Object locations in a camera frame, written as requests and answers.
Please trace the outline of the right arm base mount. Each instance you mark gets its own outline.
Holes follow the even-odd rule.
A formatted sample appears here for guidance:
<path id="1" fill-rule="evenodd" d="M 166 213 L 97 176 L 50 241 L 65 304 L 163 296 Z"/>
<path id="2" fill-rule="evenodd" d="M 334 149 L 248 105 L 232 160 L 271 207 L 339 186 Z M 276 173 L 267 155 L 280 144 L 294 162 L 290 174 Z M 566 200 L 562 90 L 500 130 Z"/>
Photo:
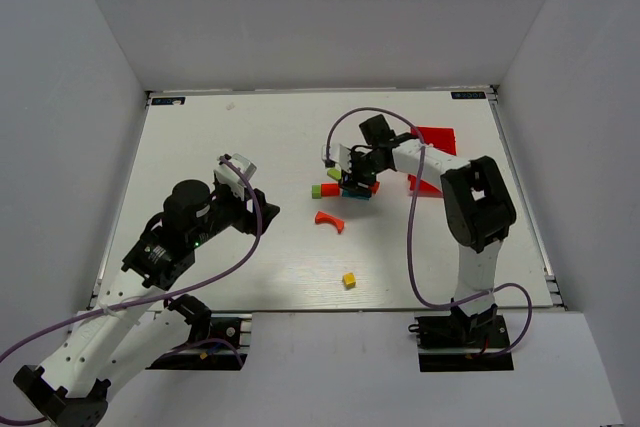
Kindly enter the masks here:
<path id="1" fill-rule="evenodd" d="M 460 307 L 447 315 L 419 316 L 408 326 L 417 341 L 422 373 L 505 372 L 514 370 L 504 317 L 491 305 L 467 316 Z"/>

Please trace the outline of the green rectangular block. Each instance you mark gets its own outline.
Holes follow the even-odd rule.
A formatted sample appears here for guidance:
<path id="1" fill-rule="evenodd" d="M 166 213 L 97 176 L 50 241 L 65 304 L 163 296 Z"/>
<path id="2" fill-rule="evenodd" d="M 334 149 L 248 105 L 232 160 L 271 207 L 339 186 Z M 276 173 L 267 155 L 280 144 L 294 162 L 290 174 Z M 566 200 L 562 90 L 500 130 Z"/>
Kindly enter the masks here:
<path id="1" fill-rule="evenodd" d="M 328 169 L 327 175 L 335 181 L 340 181 L 342 177 L 341 171 L 334 168 Z"/>

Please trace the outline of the teal long block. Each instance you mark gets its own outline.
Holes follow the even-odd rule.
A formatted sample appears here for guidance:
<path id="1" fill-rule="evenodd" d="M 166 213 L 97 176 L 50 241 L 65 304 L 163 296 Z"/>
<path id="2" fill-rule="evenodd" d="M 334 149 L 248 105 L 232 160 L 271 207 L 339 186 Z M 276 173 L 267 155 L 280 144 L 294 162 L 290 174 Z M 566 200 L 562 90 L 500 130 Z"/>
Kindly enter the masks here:
<path id="1" fill-rule="evenodd" d="M 372 194 L 367 194 L 367 193 L 363 194 L 359 192 L 352 192 L 350 190 L 342 189 L 341 196 L 346 198 L 368 201 L 372 197 Z"/>

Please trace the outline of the orange rectangular block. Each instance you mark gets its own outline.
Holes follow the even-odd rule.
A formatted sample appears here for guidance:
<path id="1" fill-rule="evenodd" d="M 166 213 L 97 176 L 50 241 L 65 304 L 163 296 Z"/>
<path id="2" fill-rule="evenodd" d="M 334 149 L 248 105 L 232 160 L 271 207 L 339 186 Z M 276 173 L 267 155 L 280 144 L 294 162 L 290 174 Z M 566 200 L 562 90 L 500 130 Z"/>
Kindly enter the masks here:
<path id="1" fill-rule="evenodd" d="M 323 183 L 320 185 L 322 197 L 335 197 L 341 195 L 341 188 L 338 183 Z"/>

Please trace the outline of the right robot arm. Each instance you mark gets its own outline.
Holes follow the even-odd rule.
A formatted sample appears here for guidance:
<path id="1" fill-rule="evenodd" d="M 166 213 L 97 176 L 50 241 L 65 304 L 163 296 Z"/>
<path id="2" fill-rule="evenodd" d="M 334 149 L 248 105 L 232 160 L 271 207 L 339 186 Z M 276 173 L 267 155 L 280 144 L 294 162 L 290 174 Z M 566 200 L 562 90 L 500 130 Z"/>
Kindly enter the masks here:
<path id="1" fill-rule="evenodd" d="M 456 290 L 440 305 L 442 324 L 423 337 L 434 347 L 484 347 L 497 326 L 495 275 L 498 254 L 516 221 L 516 209 L 494 159 L 467 160 L 427 143 L 417 127 L 398 134 L 382 114 L 362 122 L 364 145 L 328 144 L 324 162 L 338 165 L 339 184 L 369 198 L 380 173 L 413 176 L 442 195 L 446 223 L 459 247 Z"/>

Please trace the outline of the red plastic bin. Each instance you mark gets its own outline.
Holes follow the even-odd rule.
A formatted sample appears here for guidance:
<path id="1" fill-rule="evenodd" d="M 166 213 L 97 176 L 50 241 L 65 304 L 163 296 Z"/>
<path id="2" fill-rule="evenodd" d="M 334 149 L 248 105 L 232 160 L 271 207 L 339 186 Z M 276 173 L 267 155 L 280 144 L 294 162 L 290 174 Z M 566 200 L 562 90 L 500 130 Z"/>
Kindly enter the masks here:
<path id="1" fill-rule="evenodd" d="M 457 154 L 456 135 L 453 128 L 418 126 L 411 129 L 412 135 L 418 136 L 418 133 L 422 135 L 423 140 L 427 143 L 426 160 L 435 162 L 437 160 L 434 156 L 436 150 L 447 155 L 455 156 Z M 442 196 L 442 192 L 436 185 L 428 181 L 427 174 L 431 171 L 433 171 L 432 167 L 423 169 L 418 193 L 421 197 L 439 198 Z"/>

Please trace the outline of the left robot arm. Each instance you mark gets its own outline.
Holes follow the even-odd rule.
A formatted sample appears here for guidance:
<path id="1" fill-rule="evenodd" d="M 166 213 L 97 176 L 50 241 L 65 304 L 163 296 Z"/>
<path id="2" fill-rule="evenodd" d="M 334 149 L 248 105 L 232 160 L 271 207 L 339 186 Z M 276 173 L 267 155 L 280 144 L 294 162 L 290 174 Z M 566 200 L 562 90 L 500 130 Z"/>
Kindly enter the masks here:
<path id="1" fill-rule="evenodd" d="M 259 237 L 279 214 L 260 190 L 233 180 L 208 187 L 179 182 L 145 226 L 121 271 L 75 331 L 37 366 L 13 382 L 54 426 L 95 426 L 115 394 L 170 348 L 199 342 L 210 329 L 210 309 L 172 292 L 195 262 L 195 251 L 229 227 Z"/>

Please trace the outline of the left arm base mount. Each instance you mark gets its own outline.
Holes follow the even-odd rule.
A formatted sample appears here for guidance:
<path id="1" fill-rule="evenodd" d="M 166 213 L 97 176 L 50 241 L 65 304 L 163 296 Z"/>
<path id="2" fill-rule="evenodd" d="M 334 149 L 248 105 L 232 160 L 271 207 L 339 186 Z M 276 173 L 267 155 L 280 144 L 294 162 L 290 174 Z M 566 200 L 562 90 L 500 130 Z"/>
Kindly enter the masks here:
<path id="1" fill-rule="evenodd" d="M 239 372 L 249 355 L 251 330 L 251 314 L 213 314 L 206 334 L 170 349 L 148 370 Z"/>

